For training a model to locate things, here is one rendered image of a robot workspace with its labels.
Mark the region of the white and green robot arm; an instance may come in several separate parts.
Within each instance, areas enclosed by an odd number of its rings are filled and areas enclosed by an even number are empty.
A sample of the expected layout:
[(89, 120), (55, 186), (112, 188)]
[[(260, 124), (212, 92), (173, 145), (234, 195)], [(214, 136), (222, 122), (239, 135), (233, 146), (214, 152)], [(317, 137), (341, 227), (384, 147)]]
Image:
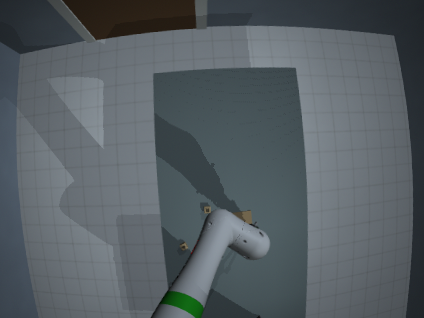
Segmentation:
[(261, 259), (269, 251), (269, 237), (257, 224), (225, 209), (209, 213), (191, 255), (151, 318), (201, 318), (227, 247), (248, 260)]

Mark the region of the tan square mat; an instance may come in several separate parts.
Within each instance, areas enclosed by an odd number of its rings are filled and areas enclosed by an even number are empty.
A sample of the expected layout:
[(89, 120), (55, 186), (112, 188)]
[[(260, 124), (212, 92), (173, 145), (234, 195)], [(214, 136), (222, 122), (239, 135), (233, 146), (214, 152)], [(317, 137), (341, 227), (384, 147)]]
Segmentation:
[(248, 224), (252, 224), (251, 210), (242, 211), (242, 212), (234, 212), (233, 214), (237, 216), (239, 219), (243, 220), (244, 222)]

